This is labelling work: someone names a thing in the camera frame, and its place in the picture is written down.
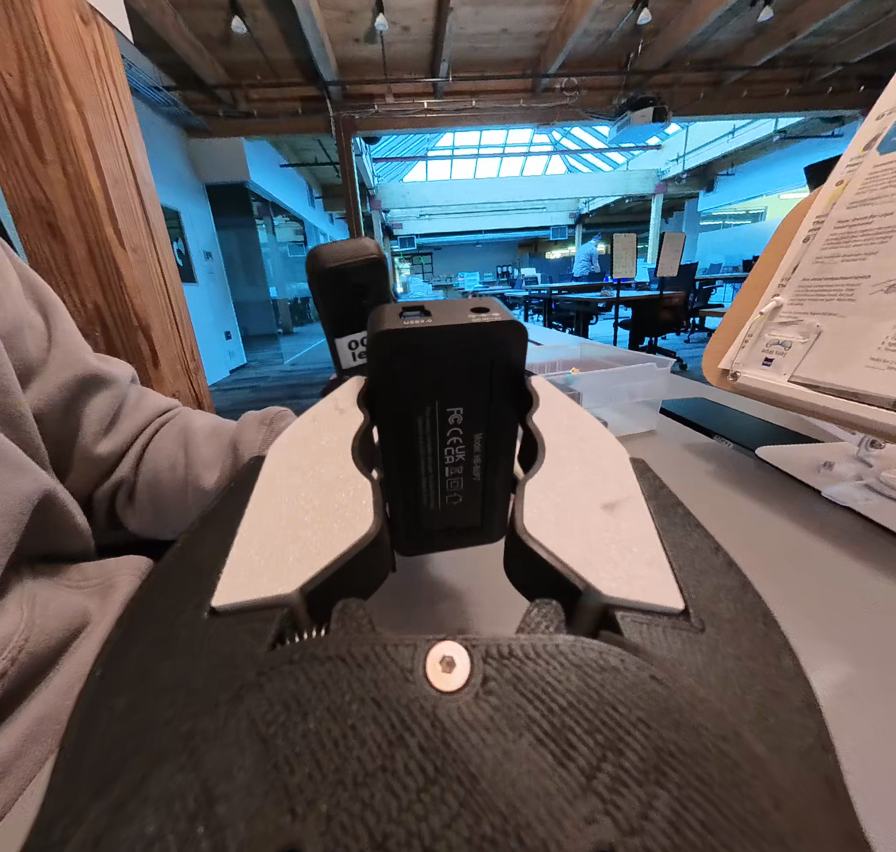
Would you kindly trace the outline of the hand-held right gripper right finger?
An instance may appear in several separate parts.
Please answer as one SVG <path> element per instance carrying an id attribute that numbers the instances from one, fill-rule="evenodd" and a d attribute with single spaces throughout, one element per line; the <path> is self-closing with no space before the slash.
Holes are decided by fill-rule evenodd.
<path id="1" fill-rule="evenodd" d="M 632 460 L 610 430 L 542 376 L 526 379 L 504 571 L 529 602 L 556 602 L 571 634 L 616 616 L 678 617 L 686 600 Z"/>

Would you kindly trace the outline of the glass skylight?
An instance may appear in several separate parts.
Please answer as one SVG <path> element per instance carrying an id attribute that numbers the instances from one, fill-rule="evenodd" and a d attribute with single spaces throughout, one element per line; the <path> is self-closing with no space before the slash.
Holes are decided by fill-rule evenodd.
<path id="1" fill-rule="evenodd" d="M 382 137 L 368 153 L 379 183 L 604 174 L 660 151 L 685 128 L 671 121 L 626 131 L 599 124 L 457 129 Z"/>

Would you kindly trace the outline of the clear plastic bin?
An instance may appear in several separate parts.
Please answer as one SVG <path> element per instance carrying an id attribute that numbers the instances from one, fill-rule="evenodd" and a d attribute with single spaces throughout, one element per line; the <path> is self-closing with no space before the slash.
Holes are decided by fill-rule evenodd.
<path id="1" fill-rule="evenodd" d="M 675 363 L 663 355 L 580 341 L 530 344 L 526 366 L 621 438 L 657 428 Z"/>

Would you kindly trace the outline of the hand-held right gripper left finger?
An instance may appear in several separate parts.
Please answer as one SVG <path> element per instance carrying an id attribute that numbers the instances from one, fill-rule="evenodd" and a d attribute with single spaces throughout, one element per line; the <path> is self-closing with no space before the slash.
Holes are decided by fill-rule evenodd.
<path id="1" fill-rule="evenodd" d="M 216 613 L 285 609 L 301 634 L 394 569 L 365 380 L 308 409 L 269 448 L 211 597 Z"/>

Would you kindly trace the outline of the long wooden table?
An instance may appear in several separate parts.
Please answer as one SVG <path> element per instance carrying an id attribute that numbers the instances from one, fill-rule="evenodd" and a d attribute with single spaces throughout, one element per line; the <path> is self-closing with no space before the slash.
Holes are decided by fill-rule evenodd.
<path id="1" fill-rule="evenodd" d="M 509 291 L 501 294 L 511 310 L 520 310 L 522 320 L 540 319 L 541 326 L 586 341 L 601 340 L 614 346 L 628 345 L 628 332 L 621 326 L 630 317 L 629 299 L 651 298 L 657 291 L 616 291 L 608 296 L 598 292 L 556 293 Z"/>

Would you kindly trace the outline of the grey desk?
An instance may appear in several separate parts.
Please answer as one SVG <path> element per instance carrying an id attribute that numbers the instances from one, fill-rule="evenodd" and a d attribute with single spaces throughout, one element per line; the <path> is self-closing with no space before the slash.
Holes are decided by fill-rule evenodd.
<path id="1" fill-rule="evenodd" d="M 895 848 L 894 534 L 665 416 L 622 443 L 716 538 L 787 634 L 876 850 Z M 370 604 L 392 634 L 509 634 L 503 547 L 397 559 Z"/>

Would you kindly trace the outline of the wooden post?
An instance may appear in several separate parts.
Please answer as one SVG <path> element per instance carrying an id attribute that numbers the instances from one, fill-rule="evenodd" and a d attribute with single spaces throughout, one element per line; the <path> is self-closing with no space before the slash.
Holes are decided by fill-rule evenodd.
<path id="1" fill-rule="evenodd" d="M 28 263 L 100 353 L 212 411 L 113 29 L 85 0 L 1 0 L 2 191 Z"/>

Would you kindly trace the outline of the dark wall poster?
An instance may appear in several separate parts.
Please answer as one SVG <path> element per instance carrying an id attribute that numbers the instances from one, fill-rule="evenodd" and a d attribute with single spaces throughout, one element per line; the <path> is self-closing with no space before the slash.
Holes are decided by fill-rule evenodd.
<path id="1" fill-rule="evenodd" d="M 163 205 L 161 207 L 175 265 L 182 284 L 197 284 L 196 269 L 189 249 L 181 212 Z"/>

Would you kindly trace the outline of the black adapter box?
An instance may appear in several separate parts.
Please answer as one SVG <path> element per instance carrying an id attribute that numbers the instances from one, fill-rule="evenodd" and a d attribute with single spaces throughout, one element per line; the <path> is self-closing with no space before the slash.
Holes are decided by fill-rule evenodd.
<path id="1" fill-rule="evenodd" d="M 489 297 L 389 303 L 371 312 L 366 348 L 395 552 L 501 540 L 529 402 L 522 323 Z"/>

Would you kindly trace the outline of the small white card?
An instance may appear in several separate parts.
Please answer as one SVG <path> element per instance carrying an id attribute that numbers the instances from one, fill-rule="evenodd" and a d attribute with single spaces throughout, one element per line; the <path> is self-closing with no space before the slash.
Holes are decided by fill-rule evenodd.
<path id="1" fill-rule="evenodd" d="M 787 381 L 821 333 L 822 328 L 816 322 L 776 322 L 759 332 L 746 352 L 740 372 Z"/>

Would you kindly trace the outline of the white document stand wooden board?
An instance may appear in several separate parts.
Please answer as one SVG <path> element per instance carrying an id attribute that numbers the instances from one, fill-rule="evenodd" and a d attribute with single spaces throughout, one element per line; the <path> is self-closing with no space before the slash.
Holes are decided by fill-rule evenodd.
<path id="1" fill-rule="evenodd" d="M 808 412 L 794 405 L 776 403 L 748 394 L 745 390 L 737 390 L 735 382 L 728 377 L 728 369 L 721 363 L 732 347 L 738 347 L 737 339 L 767 295 L 767 288 L 776 285 L 778 268 L 785 260 L 790 244 L 799 234 L 818 194 L 818 190 L 812 192 L 781 221 L 715 330 L 701 362 L 703 375 L 713 387 L 797 415 L 808 415 Z M 824 499 L 853 510 L 880 527 L 894 532 L 894 499 L 870 490 L 861 482 L 847 481 L 849 476 L 870 476 L 870 468 L 857 458 L 858 441 L 859 435 L 854 433 L 846 441 L 836 440 L 833 443 L 758 446 L 756 456 L 779 472 L 814 488 Z"/>

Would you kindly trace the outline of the white ceiling projector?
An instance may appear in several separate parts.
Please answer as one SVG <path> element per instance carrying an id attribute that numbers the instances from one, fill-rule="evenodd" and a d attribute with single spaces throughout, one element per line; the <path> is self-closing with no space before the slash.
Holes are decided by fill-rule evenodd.
<path id="1" fill-rule="evenodd" d="M 619 114 L 610 125 L 608 144 L 611 147 L 655 145 L 648 140 L 659 138 L 670 117 L 668 106 L 656 96 L 630 96 L 621 103 Z"/>

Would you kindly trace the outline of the black office chair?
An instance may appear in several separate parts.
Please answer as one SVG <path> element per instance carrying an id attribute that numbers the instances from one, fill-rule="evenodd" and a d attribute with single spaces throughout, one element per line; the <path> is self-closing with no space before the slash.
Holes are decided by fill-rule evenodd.
<path id="1" fill-rule="evenodd" d="M 651 298 L 629 299 L 630 317 L 621 326 L 628 332 L 628 349 L 658 354 L 680 361 L 675 351 L 659 344 L 670 334 L 680 334 L 689 321 L 689 300 L 698 264 L 683 264 L 675 277 L 662 278 L 661 288 Z"/>

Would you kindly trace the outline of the person's left forearm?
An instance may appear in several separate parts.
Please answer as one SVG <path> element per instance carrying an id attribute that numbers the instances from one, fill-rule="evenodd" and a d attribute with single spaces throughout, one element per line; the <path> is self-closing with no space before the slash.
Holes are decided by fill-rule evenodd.
<path id="1" fill-rule="evenodd" d="M 98 547 L 178 539 L 296 421 L 232 421 L 143 387 L 91 349 L 2 242 L 1 814 L 37 795 L 73 706 L 152 567 Z"/>

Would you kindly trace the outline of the black flat device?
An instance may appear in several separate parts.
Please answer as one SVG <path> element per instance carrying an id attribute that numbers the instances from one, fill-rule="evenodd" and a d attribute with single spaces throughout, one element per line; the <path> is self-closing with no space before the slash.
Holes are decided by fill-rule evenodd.
<path id="1" fill-rule="evenodd" d="M 708 398 L 667 398 L 661 402 L 658 413 L 717 443 L 751 453 L 768 446 L 816 443 L 801 432 Z"/>

